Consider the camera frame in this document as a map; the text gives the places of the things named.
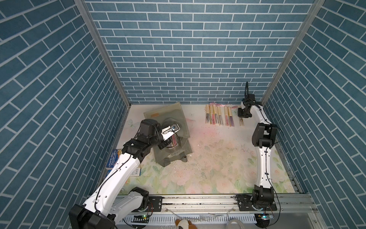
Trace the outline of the white red-flecked fan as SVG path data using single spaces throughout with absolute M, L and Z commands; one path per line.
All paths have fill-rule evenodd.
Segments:
M 244 120 L 243 120 L 243 117 L 244 117 L 244 109 L 243 108 L 238 108 L 238 111 L 237 111 L 237 114 L 238 114 L 238 117 L 239 117 L 239 126 L 243 127 L 244 126 Z

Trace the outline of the olive green canvas tote bag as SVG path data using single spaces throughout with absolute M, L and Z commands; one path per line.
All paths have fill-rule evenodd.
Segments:
M 193 151 L 182 105 L 178 102 L 148 111 L 144 113 L 144 117 L 157 121 L 162 128 L 163 144 L 161 147 L 153 147 L 156 163 L 166 167 L 177 160 L 187 162 L 188 155 Z

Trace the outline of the purple folding fan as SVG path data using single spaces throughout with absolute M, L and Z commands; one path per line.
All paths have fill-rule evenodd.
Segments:
M 234 127 L 234 119 L 233 119 L 232 109 L 231 109 L 231 107 L 228 107 L 227 109 L 228 109 L 230 127 Z

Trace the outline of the brown folding fan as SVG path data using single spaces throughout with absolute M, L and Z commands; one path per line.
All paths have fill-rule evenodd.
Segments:
M 219 124 L 219 118 L 218 118 L 218 111 L 217 111 L 217 107 L 216 107 L 216 105 L 212 105 L 212 107 L 213 107 L 213 116 L 214 116 L 214 122 L 215 122 L 215 124 L 216 125 L 218 125 Z

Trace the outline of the pink folding fan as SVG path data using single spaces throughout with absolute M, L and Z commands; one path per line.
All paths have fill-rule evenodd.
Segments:
M 209 109 L 210 109 L 210 124 L 215 125 L 216 119 L 215 119 L 215 113 L 214 113 L 214 106 L 209 105 Z

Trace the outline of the black patterned bamboo folding fan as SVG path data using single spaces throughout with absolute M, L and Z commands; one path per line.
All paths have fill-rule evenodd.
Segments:
M 211 123 L 211 113 L 210 113 L 210 106 L 205 105 L 205 123 L 210 124 Z

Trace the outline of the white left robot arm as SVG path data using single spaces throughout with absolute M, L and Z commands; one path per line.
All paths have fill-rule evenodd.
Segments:
M 113 169 L 82 204 L 75 204 L 69 219 L 73 229 L 115 229 L 116 223 L 134 210 L 148 210 L 149 192 L 134 188 L 120 202 L 115 200 L 130 175 L 138 168 L 151 148 L 163 141 L 160 124 L 152 119 L 145 119 L 135 137 L 124 144 L 122 153 Z

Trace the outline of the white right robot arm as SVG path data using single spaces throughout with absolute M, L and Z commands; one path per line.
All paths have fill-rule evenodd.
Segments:
M 275 145 L 278 132 L 277 125 L 267 117 L 261 102 L 255 100 L 254 94 L 245 94 L 238 108 L 238 117 L 254 120 L 255 129 L 252 144 L 257 152 L 257 182 L 250 199 L 251 207 L 257 211 L 277 210 L 276 192 L 271 179 L 271 151 Z

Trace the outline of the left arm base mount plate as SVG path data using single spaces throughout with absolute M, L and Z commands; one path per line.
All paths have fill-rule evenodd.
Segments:
M 141 206 L 132 212 L 161 212 L 163 204 L 162 196 L 149 196 L 148 199 L 143 199 Z

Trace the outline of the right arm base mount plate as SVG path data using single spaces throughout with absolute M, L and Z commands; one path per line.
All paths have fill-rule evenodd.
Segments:
M 239 194 L 234 196 L 240 211 L 276 211 L 277 206 L 274 201 L 253 201 L 252 195 Z

